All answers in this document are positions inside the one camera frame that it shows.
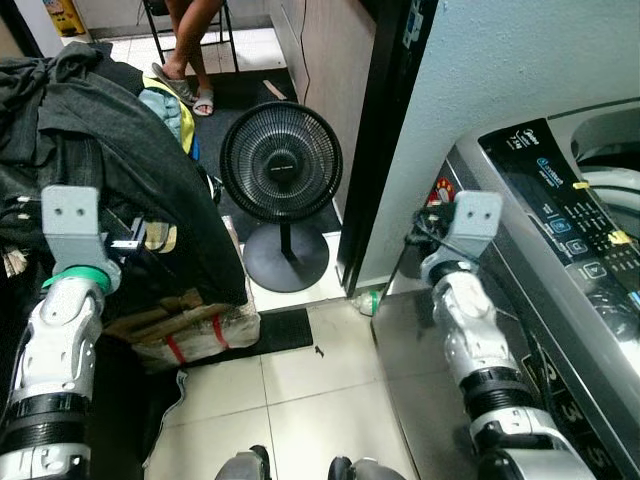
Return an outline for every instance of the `washing machine control panel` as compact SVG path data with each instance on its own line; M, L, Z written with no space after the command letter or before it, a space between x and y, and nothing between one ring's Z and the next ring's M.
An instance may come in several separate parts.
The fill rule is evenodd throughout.
M640 254L560 151L545 119L479 139L618 341L640 337Z

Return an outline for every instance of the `fan stand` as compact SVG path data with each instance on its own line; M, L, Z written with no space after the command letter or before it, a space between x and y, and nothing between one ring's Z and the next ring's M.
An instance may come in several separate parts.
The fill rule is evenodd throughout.
M263 225L247 239L243 259L261 287L299 292L316 283L329 265L329 246L317 229L303 225Z

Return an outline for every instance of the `control panel buttons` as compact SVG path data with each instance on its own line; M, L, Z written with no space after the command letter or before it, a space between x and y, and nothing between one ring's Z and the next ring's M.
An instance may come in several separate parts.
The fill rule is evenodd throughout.
M589 278L600 278L607 275L607 271L600 262L587 263L584 267L582 267L582 269L584 270L584 273L589 276Z
M588 248L585 243L580 239L575 239L567 242L567 248L574 255L579 255L581 253L585 253Z
M564 233L571 230L571 224L565 218L556 218L555 220L551 220L551 228L556 233Z

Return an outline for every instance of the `black chair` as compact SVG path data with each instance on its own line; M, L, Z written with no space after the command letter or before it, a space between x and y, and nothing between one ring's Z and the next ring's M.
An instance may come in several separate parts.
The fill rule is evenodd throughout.
M149 19L149 25L151 26L151 33L153 34L153 39L156 42L156 48L158 49L158 55L160 55L160 60L162 61L162 64L164 65L164 63L165 63L165 59L164 59L165 52L170 52L170 51L172 51L174 49L173 48L163 49L162 46L160 45L160 39L158 38L158 34L173 32L173 30L170 29L170 28L167 28L167 29L164 29L164 30L156 29L156 24L153 21L153 17L163 17L165 15L169 15L169 10L167 9L167 5L165 4L164 0L142 0L142 3L144 4L144 9L147 12L147 18ZM223 23L222 17L223 17L223 14L227 19L227 21L226 21L226 23L227 23L227 32L229 33L229 39L228 40L224 39L224 30L222 28L222 23ZM220 9L220 13L217 16L218 16L219 20L215 21L215 17L214 17L214 21L211 22L211 25L220 27L220 41L203 43L203 44L201 44L201 46L204 47L206 45L215 45L215 44L218 44L218 43L222 44L222 43L229 42L231 44L231 53L233 54L233 64L234 64L234 66L236 68L236 73L238 73L240 71L240 69L238 68L238 56L236 55L236 44L233 41L233 28L231 27L231 15L229 14L229 5L227 4L226 0L222 4L222 8Z

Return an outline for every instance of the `washing machine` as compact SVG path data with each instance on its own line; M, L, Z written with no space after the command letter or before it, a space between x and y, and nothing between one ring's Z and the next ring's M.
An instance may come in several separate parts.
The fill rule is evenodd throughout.
M534 392L523 326L542 347L556 422L602 480L640 478L639 127L629 99L481 128L456 142L425 198L501 194L480 278ZM476 478L423 259L404 249L372 321L376 346L420 478Z

